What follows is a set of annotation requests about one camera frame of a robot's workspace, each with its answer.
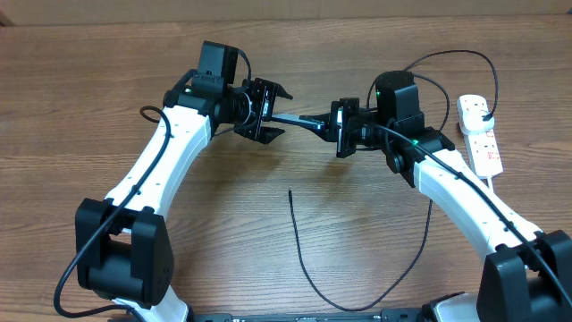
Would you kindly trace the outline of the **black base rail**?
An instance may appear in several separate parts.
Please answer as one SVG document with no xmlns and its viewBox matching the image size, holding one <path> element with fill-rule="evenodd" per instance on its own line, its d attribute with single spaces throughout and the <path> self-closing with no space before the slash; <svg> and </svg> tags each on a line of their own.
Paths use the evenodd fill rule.
<svg viewBox="0 0 572 322">
<path fill-rule="evenodd" d="M 434 322 L 436 316 L 428 308 L 382 309 L 379 312 L 307 313 L 232 315 L 230 313 L 198 314 L 190 309 L 185 318 L 159 317 L 145 309 L 122 309 L 126 313 L 110 321 L 195 321 L 195 322 Z"/>
</svg>

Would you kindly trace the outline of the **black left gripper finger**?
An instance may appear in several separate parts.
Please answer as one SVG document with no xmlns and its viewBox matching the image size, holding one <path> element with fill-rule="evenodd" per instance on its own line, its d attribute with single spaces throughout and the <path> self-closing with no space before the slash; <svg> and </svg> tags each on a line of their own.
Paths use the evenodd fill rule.
<svg viewBox="0 0 572 322">
<path fill-rule="evenodd" d="M 273 90 L 272 90 L 273 99 L 278 97 L 286 98 L 288 100 L 292 100 L 293 96 L 289 94 L 286 89 L 279 83 L 273 83 Z"/>
<path fill-rule="evenodd" d="M 257 136 L 257 141 L 262 144 L 269 144 L 284 133 L 284 129 L 262 126 Z"/>
</svg>

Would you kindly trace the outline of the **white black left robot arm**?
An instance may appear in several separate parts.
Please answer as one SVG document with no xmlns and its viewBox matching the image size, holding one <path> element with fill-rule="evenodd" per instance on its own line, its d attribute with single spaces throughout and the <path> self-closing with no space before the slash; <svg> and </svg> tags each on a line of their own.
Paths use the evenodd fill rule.
<svg viewBox="0 0 572 322">
<path fill-rule="evenodd" d="M 223 77 L 204 86 L 184 78 L 157 108 L 157 128 L 135 165 L 104 199 L 84 199 L 75 215 L 77 255 L 63 274 L 111 303 L 89 315 L 124 310 L 138 321 L 191 321 L 194 313 L 172 288 L 174 255 L 166 219 L 177 190 L 217 127 L 264 144 L 282 130 L 262 126 L 282 85 L 256 78 L 230 87 Z"/>
</svg>

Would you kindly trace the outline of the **white charger plug adapter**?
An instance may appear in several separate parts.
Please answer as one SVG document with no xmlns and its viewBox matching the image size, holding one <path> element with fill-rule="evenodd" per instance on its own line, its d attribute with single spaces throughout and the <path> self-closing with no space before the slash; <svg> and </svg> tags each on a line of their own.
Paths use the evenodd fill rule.
<svg viewBox="0 0 572 322">
<path fill-rule="evenodd" d="M 495 125 L 495 119 L 493 117 L 486 119 L 488 115 L 489 112 L 485 110 L 462 109 L 459 112 L 461 132 L 465 135 L 473 135 L 492 130 Z"/>
</svg>

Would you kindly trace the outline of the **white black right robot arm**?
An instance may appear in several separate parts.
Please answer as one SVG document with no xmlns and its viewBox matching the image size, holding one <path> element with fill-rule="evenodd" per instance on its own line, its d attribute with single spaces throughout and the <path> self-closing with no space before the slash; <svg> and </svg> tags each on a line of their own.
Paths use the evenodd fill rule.
<svg viewBox="0 0 572 322">
<path fill-rule="evenodd" d="M 417 97 L 382 95 L 373 112 L 354 98 L 327 114 L 300 116 L 301 126 L 337 145 L 378 148 L 394 173 L 436 203 L 483 261 L 476 294 L 459 292 L 425 304 L 416 321 L 569 321 L 571 239 L 525 220 L 468 169 L 454 144 L 425 126 Z"/>
</svg>

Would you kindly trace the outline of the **white power strip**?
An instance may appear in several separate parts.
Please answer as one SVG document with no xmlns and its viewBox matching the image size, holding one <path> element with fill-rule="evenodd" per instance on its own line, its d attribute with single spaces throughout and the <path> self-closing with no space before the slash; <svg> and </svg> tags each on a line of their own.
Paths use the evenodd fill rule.
<svg viewBox="0 0 572 322">
<path fill-rule="evenodd" d="M 486 99 L 473 94 L 460 96 L 457 100 L 457 109 L 458 118 L 462 109 L 489 112 Z M 503 172 L 501 155 L 493 129 L 473 135 L 463 134 L 463 136 L 470 168 L 479 179 L 492 179 Z"/>
</svg>

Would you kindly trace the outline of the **blue Galaxy smartphone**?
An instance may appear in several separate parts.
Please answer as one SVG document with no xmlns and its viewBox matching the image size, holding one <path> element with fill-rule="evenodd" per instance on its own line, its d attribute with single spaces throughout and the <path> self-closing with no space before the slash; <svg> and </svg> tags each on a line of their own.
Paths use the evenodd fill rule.
<svg viewBox="0 0 572 322">
<path fill-rule="evenodd" d="M 273 114 L 270 120 L 277 123 L 296 125 L 311 131 L 322 131 L 325 127 L 324 122 L 303 115 Z"/>
</svg>

